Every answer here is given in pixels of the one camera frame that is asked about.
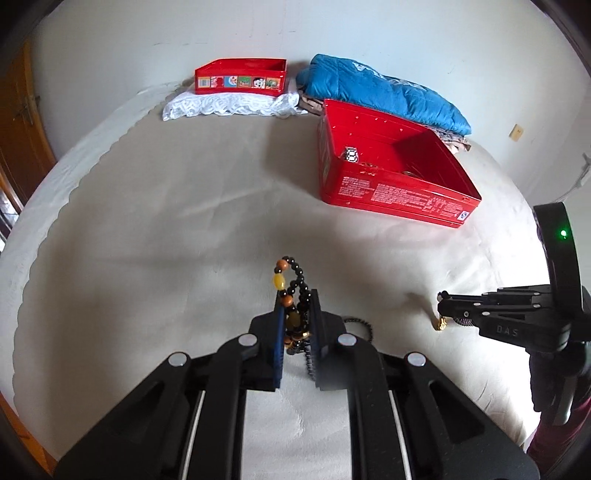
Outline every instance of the white lace cloth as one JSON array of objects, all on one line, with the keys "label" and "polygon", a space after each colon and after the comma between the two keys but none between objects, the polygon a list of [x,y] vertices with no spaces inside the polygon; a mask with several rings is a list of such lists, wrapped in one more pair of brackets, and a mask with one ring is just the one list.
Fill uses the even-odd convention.
[{"label": "white lace cloth", "polygon": [[259,93],[212,93],[211,95],[197,95],[194,93],[195,84],[186,92],[171,100],[162,112],[163,120],[172,120],[181,116],[197,115],[263,115],[279,116],[307,113],[297,107],[300,95],[297,93],[295,82],[289,84],[288,92],[279,97],[260,95]]}]

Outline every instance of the bed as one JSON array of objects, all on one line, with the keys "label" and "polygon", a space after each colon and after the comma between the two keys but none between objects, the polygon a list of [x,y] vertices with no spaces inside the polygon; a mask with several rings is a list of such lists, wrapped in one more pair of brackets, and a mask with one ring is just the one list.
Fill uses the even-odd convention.
[{"label": "bed", "polygon": [[[0,257],[0,388],[52,455],[169,353],[211,353],[270,311],[283,255],[379,350],[425,353],[516,442],[532,433],[528,355],[433,327],[442,289],[548,281],[531,210],[482,147],[457,155],[483,200],[456,230],[322,203],[316,116],[163,122],[172,89],[64,156]],[[243,478],[350,476],[346,395],[316,391],[302,355],[284,369],[279,392],[248,395]]]}]

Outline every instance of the door handle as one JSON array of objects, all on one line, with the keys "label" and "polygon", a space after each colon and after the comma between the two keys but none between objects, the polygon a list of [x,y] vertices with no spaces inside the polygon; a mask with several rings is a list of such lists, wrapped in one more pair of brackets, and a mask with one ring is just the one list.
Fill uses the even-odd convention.
[{"label": "door handle", "polygon": [[25,121],[29,123],[29,125],[34,125],[27,97],[22,98],[21,109],[14,114],[12,121],[14,122],[20,116],[23,117]]}]

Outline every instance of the cartoon stickers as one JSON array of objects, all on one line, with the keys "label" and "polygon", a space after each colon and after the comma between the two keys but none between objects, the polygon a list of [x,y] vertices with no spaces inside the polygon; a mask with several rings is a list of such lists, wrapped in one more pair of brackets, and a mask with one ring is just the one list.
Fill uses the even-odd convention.
[{"label": "cartoon stickers", "polygon": [[226,75],[213,77],[199,77],[197,88],[252,88],[279,90],[280,78],[251,77],[242,75]]}]

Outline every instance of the orange bead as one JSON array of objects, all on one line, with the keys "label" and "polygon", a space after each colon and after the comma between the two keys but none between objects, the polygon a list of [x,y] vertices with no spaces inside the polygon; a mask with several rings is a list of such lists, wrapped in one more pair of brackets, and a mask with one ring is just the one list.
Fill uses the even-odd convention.
[{"label": "orange bead", "polygon": [[292,297],[291,295],[286,295],[285,297],[283,297],[283,298],[281,299],[281,304],[282,304],[282,305],[283,305],[285,308],[287,308],[287,307],[289,307],[289,306],[293,305],[293,304],[294,304],[294,297]]},{"label": "orange bead", "polygon": [[281,260],[277,260],[277,266],[282,270],[289,270],[289,263],[287,263],[285,260],[281,259]]},{"label": "orange bead", "polygon": [[285,277],[282,273],[276,273],[273,275],[273,285],[275,285],[277,290],[285,289]]}]

